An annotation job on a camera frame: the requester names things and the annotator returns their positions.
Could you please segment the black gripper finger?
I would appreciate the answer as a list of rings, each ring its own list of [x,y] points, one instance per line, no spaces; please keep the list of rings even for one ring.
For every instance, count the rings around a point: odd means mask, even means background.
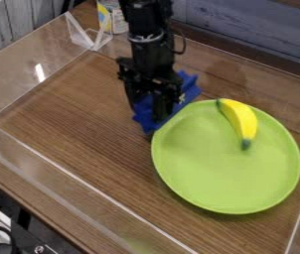
[[[134,108],[135,103],[139,101],[141,97],[145,95],[145,90],[138,82],[127,80],[124,82],[124,91],[127,96],[127,101],[130,108]]]
[[[155,90],[153,93],[153,119],[161,122],[171,114],[173,101],[169,89]]]

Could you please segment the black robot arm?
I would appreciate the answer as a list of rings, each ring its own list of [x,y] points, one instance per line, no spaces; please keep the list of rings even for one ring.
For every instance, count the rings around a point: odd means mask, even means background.
[[[116,58],[118,78],[124,83],[131,108],[146,95],[151,96],[151,117],[159,122],[173,113],[183,85],[174,71],[175,55],[181,55],[186,48],[175,50],[170,26],[173,1],[118,0],[118,3],[131,46],[131,57]]]

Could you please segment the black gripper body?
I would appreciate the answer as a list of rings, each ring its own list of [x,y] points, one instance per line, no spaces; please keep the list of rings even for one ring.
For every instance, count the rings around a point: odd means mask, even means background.
[[[179,78],[178,74],[170,70],[165,75],[147,75],[137,70],[131,58],[118,58],[116,63],[119,66],[118,78],[123,81],[123,84],[127,80],[138,82],[145,90],[145,95],[141,97],[137,103],[139,103],[146,96],[150,96],[153,99],[153,93],[155,90],[169,89],[171,92],[174,108],[174,104],[179,101],[183,85],[183,80]]]

